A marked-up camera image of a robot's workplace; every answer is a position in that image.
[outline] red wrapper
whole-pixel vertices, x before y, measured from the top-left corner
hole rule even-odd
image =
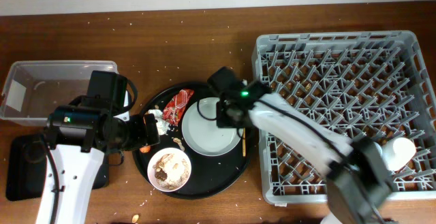
[[[185,112],[186,105],[188,104],[189,98],[193,95],[193,91],[189,89],[181,90],[177,95],[175,95],[168,104],[166,104],[165,109],[163,109],[162,119],[169,122],[171,125],[178,126],[178,122],[182,118]]]

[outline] gray dish rack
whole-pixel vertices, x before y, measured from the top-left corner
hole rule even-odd
[[[332,131],[413,140],[417,153],[392,172],[390,199],[436,198],[436,98],[414,33],[262,35],[252,64],[255,79]],[[326,201],[323,179],[279,138],[260,131],[259,154],[268,203]]]

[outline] wooden table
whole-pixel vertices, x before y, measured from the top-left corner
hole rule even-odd
[[[418,36],[436,84],[435,22],[436,2],[0,17],[0,80],[14,61],[111,60],[138,87],[133,112],[139,112],[140,104],[160,90],[205,81],[224,65],[251,79],[251,53],[261,34],[404,29]],[[33,223],[36,218],[40,199],[9,202],[4,195],[10,143],[36,131],[0,122],[1,223]],[[267,204],[258,156],[228,190],[196,201],[153,191],[131,153],[122,166],[110,168],[109,182],[92,192],[87,223],[130,222],[136,213],[140,223],[300,223],[328,214],[325,204]],[[435,200],[387,202],[381,213],[401,223],[432,223],[435,208]]]

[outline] white bowl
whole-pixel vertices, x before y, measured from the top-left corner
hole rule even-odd
[[[170,154],[170,153],[174,153],[175,155],[178,155],[179,157],[181,157],[182,159],[184,159],[186,161],[186,164],[188,165],[188,177],[186,179],[186,181],[179,187],[173,189],[173,190],[169,190],[166,189],[164,187],[162,187],[161,185],[159,185],[159,183],[157,183],[157,179],[155,177],[155,171],[156,169],[153,169],[153,166],[156,165],[156,163],[166,154]],[[150,183],[156,188],[159,189],[160,191],[163,192],[172,192],[172,191],[177,191],[179,190],[181,187],[183,187],[186,182],[189,180],[189,177],[191,176],[191,171],[192,171],[192,167],[191,167],[191,161],[189,160],[189,157],[186,155],[186,153],[184,153],[182,150],[177,149],[177,148],[164,148],[162,150],[160,150],[159,152],[155,153],[150,161],[149,161],[149,166],[147,167],[147,176],[149,177],[149,181]]]
[[[217,116],[217,102],[219,98],[208,97],[201,99],[199,107],[205,117]],[[192,104],[182,120],[182,134],[186,144],[197,153],[214,157],[230,152],[240,141],[236,129],[218,128],[217,121],[208,121],[200,116],[197,102]]]

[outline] wooden stick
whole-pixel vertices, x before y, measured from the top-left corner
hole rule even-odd
[[[243,157],[245,157],[245,155],[246,155],[246,152],[245,152],[245,128],[244,128],[244,131],[243,131]]]

